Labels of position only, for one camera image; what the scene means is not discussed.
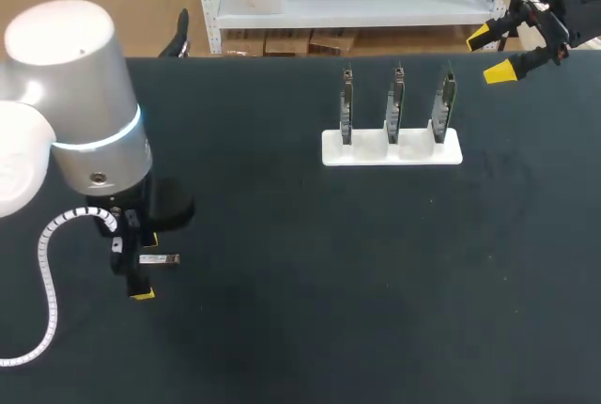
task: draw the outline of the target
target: white stand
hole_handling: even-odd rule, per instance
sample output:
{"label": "white stand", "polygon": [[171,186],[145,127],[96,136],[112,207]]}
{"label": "white stand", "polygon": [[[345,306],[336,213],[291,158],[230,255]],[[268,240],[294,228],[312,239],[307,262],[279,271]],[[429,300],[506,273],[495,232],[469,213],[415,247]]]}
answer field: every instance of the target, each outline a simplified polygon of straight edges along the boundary
{"label": "white stand", "polygon": [[428,121],[425,129],[401,129],[398,144],[388,144],[386,128],[353,130],[352,146],[342,144],[340,130],[321,134],[321,158],[326,166],[386,166],[420,164],[460,164],[463,161],[459,138],[447,129],[444,144],[437,144]]}

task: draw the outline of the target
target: black table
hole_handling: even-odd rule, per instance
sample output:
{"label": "black table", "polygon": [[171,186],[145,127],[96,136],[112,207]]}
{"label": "black table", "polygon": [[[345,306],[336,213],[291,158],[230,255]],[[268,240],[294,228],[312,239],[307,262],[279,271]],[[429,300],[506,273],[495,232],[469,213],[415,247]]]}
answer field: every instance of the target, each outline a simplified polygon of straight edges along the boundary
{"label": "black table", "polygon": [[[448,56],[407,56],[405,126]],[[601,55],[486,86],[450,58],[460,166],[326,168],[342,59],[129,62],[156,171],[197,214],[133,302],[89,220],[50,248],[58,334],[0,371],[7,403],[598,403]],[[395,57],[354,59],[355,127],[381,126]],[[36,242],[82,205],[54,165],[0,221],[0,355],[43,334]]]}

